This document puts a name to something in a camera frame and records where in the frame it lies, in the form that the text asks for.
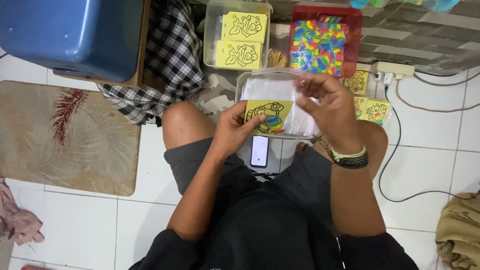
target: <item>plaid cloth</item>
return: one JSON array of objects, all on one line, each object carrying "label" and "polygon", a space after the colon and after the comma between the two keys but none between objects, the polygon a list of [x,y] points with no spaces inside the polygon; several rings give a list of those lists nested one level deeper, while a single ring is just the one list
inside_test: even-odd
[{"label": "plaid cloth", "polygon": [[192,10],[186,0],[152,0],[145,48],[144,73],[165,83],[165,93],[146,87],[97,84],[103,95],[135,125],[161,116],[168,105],[188,100],[202,88],[199,52]]}]

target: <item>hand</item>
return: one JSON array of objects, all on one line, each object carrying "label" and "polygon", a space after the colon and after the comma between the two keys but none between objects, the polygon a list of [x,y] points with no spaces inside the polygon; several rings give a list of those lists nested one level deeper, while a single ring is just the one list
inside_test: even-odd
[{"label": "hand", "polygon": [[237,153],[252,131],[267,118],[261,114],[243,124],[246,109],[247,101],[243,100],[220,113],[210,149],[220,154],[223,159]]},{"label": "hand", "polygon": [[[356,123],[353,94],[338,80],[326,74],[312,74],[296,81],[303,97],[296,104],[309,113],[328,142],[340,154],[359,153],[363,144]],[[317,105],[309,97],[317,98]]]}]

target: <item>yellow sand art card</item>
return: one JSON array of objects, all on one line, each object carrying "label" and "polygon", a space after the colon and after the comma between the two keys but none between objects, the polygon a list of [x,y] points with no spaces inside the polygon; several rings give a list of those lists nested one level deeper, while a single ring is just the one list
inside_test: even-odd
[{"label": "yellow sand art card", "polygon": [[282,126],[287,119],[293,101],[289,100],[256,100],[249,99],[245,112],[244,122],[248,122],[252,117],[259,114],[265,114],[268,118],[263,121],[253,132],[252,135],[265,135],[282,132]]},{"label": "yellow sand art card", "polygon": [[216,44],[216,66],[259,69],[261,58],[261,43],[219,40]]},{"label": "yellow sand art card", "polygon": [[353,77],[345,79],[344,85],[350,87],[355,95],[365,95],[367,91],[368,68],[357,68]]},{"label": "yellow sand art card", "polygon": [[223,15],[222,40],[263,43],[266,23],[265,14],[229,12]]},{"label": "yellow sand art card", "polygon": [[360,119],[383,125],[385,123],[385,119],[388,117],[389,108],[390,102],[387,100],[370,98],[368,99],[365,113],[360,116]]},{"label": "yellow sand art card", "polygon": [[355,96],[353,97],[353,102],[355,105],[355,115],[357,116],[357,120],[358,120],[360,119],[360,116],[365,114],[368,98]]}]

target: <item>blue plastic box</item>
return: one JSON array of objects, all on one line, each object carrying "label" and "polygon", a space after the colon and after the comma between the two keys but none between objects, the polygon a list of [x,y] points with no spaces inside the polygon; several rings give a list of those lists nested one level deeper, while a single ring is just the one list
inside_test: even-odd
[{"label": "blue plastic box", "polygon": [[124,82],[136,69],[143,0],[0,0],[0,47],[60,74]]}]

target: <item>white tile floor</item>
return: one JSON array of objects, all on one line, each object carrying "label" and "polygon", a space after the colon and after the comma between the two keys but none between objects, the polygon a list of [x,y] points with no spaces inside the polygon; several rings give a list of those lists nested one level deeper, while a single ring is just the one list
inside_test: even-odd
[{"label": "white tile floor", "polygon": [[[450,78],[421,75],[432,82],[453,83],[480,72],[480,68]],[[7,56],[0,60],[0,81],[16,80],[96,90],[85,83],[54,76],[52,71]],[[414,78],[400,82],[401,96],[414,105],[431,109],[455,109],[480,102],[480,77],[467,84],[434,87]],[[384,97],[384,86],[368,83],[370,96]],[[465,192],[480,188],[480,107],[455,113],[424,112],[399,102],[395,88],[388,97],[402,122],[400,147],[385,170],[382,190],[391,199],[439,189]],[[395,115],[385,125],[389,155],[398,139]],[[298,141],[271,140],[268,167],[278,172],[292,160]],[[247,162],[251,140],[240,151]],[[15,246],[9,270],[32,264],[54,270],[125,270],[141,259],[153,238],[163,230],[180,200],[172,173],[163,159],[161,128],[142,128],[137,187],[131,197],[58,188],[8,180],[15,200],[44,223],[41,244]],[[440,209],[448,196],[427,194],[403,203],[389,202],[374,189],[388,232],[395,237],[422,270],[444,269],[437,263],[435,229]]]}]

